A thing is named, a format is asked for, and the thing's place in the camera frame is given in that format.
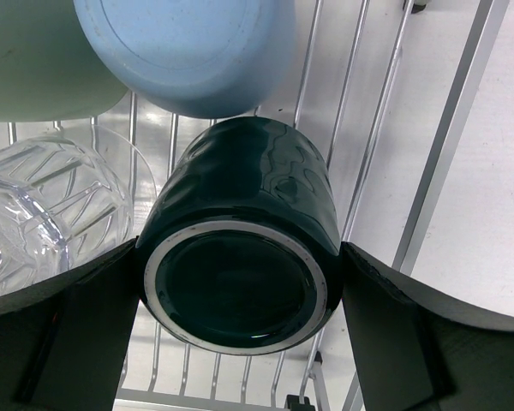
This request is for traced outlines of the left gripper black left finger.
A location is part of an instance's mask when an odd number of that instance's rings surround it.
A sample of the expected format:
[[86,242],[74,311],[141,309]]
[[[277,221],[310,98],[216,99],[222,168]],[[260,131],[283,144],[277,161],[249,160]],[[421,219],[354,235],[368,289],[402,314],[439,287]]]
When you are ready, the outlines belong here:
[[0,410],[110,410],[139,304],[134,242],[0,296]]

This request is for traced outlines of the dark green mug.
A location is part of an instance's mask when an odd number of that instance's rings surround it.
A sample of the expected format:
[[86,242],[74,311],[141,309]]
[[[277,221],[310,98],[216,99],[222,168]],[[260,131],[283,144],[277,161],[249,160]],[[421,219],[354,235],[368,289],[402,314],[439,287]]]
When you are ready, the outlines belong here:
[[263,355],[313,337],[342,294],[325,160],[291,126],[219,122],[179,159],[136,243],[141,299],[174,337]]

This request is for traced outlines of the clear glass cup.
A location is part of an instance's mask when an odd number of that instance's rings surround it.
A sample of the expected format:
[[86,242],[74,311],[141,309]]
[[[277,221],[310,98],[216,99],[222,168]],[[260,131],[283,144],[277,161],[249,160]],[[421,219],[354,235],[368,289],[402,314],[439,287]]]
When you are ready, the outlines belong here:
[[156,198],[142,153],[99,125],[53,130],[0,149],[0,296],[134,238]]

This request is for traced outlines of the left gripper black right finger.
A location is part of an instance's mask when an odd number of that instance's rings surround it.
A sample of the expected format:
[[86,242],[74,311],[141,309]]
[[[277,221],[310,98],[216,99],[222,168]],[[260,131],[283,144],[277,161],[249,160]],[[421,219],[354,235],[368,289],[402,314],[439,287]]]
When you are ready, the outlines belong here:
[[514,410],[514,317],[342,245],[344,315],[367,410]]

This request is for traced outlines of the blue cup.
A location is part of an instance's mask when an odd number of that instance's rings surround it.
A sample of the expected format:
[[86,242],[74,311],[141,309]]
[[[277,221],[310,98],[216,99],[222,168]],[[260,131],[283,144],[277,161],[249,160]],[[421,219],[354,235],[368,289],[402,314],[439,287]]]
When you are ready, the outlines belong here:
[[128,88],[181,116],[246,113],[296,50],[292,1],[76,1],[83,33]]

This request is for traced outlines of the light green cup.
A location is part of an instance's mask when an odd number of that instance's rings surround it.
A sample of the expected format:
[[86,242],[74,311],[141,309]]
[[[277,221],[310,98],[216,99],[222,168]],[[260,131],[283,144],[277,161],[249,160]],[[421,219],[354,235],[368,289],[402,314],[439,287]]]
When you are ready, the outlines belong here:
[[87,41],[71,1],[0,1],[0,122],[98,116],[127,87]]

